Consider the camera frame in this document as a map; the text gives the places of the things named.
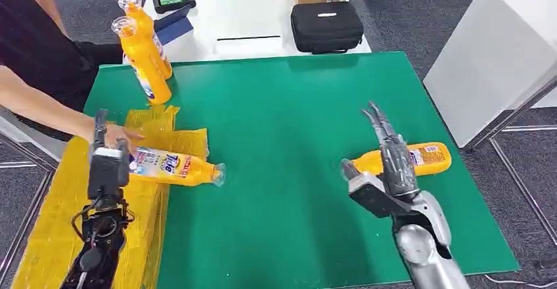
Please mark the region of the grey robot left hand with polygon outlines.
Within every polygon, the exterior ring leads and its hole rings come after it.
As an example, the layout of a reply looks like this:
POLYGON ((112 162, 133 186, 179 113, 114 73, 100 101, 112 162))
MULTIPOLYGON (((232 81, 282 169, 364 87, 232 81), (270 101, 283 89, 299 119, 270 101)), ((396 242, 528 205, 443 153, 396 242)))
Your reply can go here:
POLYGON ((128 173, 132 154, 127 149, 125 139, 118 141, 117 148, 104 146, 104 134, 106 133, 107 111, 99 110, 95 116, 95 126, 93 130, 93 142, 90 146, 89 165, 94 171, 102 168, 114 169, 114 172, 128 173))

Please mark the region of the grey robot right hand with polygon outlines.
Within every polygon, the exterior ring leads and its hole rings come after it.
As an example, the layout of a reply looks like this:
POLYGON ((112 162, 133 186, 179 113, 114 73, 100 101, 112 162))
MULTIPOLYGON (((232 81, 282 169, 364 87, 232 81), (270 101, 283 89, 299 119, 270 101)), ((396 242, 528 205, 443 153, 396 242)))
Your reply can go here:
POLYGON ((363 113, 370 120, 378 138, 382 161, 381 180, 385 190, 388 195, 408 202, 420 189, 407 143, 374 102, 369 101, 368 106, 363 113))

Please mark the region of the person's right hand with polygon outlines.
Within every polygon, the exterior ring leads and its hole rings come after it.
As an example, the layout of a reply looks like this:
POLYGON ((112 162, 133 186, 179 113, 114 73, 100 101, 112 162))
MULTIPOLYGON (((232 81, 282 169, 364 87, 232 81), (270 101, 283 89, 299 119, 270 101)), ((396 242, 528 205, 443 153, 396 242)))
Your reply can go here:
POLYGON ((104 134, 104 146, 108 148, 117 148, 118 141, 125 139, 127 142, 127 149, 130 153, 136 152, 135 143, 143 140, 144 136, 137 133, 132 129, 122 127, 115 124, 108 124, 106 126, 106 133, 104 134))

